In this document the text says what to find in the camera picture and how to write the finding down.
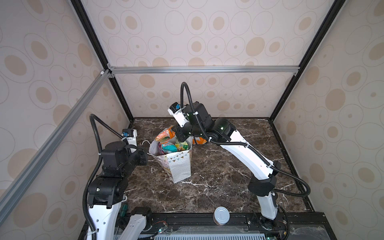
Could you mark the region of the orange snack packet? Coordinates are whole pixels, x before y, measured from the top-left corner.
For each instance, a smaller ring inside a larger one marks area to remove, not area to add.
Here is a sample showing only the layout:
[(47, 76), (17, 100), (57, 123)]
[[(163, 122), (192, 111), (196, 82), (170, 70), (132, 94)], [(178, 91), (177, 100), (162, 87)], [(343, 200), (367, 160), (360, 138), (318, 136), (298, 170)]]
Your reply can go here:
[(201, 138), (201, 137), (193, 137), (193, 144), (194, 145), (204, 145), (207, 143), (207, 140)]

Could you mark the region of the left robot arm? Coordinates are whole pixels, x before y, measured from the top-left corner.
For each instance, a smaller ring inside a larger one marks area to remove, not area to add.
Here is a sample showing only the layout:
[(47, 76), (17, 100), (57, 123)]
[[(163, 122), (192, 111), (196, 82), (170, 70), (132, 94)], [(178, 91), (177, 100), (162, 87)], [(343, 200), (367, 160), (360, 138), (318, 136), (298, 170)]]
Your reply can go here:
[[(128, 178), (137, 166), (148, 163), (147, 153), (136, 146), (135, 131), (122, 134), (112, 129), (94, 114), (89, 116), (98, 148), (98, 162), (83, 193), (83, 214), (88, 224), (89, 240), (109, 240), (114, 236), (114, 224), (128, 187)], [(102, 146), (97, 125), (116, 136), (115, 141)]]

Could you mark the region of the green snack packet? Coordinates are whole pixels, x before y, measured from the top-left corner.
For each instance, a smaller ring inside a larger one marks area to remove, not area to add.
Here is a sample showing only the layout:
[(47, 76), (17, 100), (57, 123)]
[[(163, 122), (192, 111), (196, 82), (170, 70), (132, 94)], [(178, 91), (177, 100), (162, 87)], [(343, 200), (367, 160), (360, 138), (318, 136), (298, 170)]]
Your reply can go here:
[(190, 149), (190, 146), (189, 146), (187, 141), (180, 142), (180, 141), (176, 140), (175, 146), (176, 146), (178, 152), (188, 151)]

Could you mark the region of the teal Fox's candy packet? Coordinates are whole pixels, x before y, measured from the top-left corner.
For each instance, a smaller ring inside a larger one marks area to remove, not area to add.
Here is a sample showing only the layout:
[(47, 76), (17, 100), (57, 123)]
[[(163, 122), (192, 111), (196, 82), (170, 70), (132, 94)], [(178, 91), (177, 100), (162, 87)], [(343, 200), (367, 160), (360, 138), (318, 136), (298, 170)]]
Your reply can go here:
[(165, 154), (170, 154), (170, 153), (178, 152), (178, 148), (173, 143), (170, 143), (170, 142), (162, 143), (161, 144), (161, 150)]

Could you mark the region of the white paper bag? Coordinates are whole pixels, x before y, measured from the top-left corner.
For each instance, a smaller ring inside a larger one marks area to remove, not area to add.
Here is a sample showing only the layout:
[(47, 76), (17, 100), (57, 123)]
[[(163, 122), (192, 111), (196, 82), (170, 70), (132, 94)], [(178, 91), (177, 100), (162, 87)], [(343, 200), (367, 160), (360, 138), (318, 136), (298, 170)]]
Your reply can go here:
[(148, 154), (160, 164), (173, 183), (183, 181), (192, 175), (191, 159), (193, 138), (189, 137), (186, 143), (188, 144), (187, 150), (165, 155), (161, 155), (160, 153), (159, 142), (153, 140), (149, 147)]

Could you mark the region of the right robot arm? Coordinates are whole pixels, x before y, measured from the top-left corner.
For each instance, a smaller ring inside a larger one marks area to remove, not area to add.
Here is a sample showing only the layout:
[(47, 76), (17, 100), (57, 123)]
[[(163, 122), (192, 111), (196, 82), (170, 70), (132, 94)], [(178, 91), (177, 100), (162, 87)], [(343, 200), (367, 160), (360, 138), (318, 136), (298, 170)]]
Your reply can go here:
[[(277, 194), (305, 198), (310, 192), (310, 186), (304, 180), (281, 170), (278, 162), (273, 162), (253, 147), (237, 128), (227, 119), (213, 120), (205, 106), (193, 102), (191, 91), (186, 82), (181, 84), (181, 101), (169, 108), (169, 113), (177, 121), (173, 131), (179, 141), (189, 138), (203, 140), (222, 147), (240, 160), (253, 174), (248, 189), (257, 196), (264, 220), (273, 221), (278, 214), (276, 203)], [(277, 174), (288, 176), (305, 189), (303, 193), (291, 193), (276, 188)]]

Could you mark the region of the pink Fox's candy packet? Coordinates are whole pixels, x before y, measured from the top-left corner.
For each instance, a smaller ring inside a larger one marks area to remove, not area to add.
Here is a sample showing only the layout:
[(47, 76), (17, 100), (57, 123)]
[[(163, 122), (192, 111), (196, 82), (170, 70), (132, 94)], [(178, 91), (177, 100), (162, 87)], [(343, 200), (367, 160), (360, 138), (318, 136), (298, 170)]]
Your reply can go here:
[(155, 141), (159, 143), (166, 143), (170, 139), (174, 138), (176, 136), (175, 132), (172, 130), (172, 127), (164, 129), (162, 132), (160, 132), (156, 138)]

